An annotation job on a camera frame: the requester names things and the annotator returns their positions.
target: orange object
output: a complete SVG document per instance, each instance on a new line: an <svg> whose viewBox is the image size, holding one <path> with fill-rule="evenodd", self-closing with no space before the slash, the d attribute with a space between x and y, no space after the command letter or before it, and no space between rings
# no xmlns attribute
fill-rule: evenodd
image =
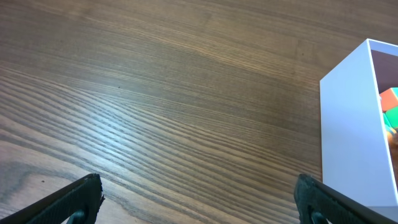
<svg viewBox="0 0 398 224"><path fill-rule="evenodd" d="M398 97L392 88L382 92L381 97L381 109L383 112L391 110L398 106Z"/></svg>

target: brown wood tabletop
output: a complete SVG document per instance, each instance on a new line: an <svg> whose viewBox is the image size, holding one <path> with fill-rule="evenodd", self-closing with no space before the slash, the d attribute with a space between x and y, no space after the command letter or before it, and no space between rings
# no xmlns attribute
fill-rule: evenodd
<svg viewBox="0 0 398 224"><path fill-rule="evenodd" d="M319 80L394 0L0 0L0 218L90 172L97 223L298 223Z"/></svg>

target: orange block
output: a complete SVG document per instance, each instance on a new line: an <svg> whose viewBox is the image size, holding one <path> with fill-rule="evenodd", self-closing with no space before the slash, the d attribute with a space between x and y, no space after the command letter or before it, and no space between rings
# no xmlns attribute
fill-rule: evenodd
<svg viewBox="0 0 398 224"><path fill-rule="evenodd" d="M383 112L391 110L398 106L398 97L392 88L382 92L381 97L381 109Z"/></svg>

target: white container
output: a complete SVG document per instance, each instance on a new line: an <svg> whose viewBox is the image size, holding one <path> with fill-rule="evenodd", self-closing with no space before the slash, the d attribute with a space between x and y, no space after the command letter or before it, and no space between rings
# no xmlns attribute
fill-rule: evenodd
<svg viewBox="0 0 398 224"><path fill-rule="evenodd" d="M379 93L398 87L398 46L365 40L320 81L323 183L397 220Z"/></svg>

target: wooden surface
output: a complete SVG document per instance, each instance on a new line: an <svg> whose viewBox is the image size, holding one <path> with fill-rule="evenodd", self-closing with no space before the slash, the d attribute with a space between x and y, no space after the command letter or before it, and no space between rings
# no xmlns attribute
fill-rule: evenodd
<svg viewBox="0 0 398 224"><path fill-rule="evenodd" d="M97 223L298 223L319 79L391 0L1 0L0 217L101 174Z"/></svg>

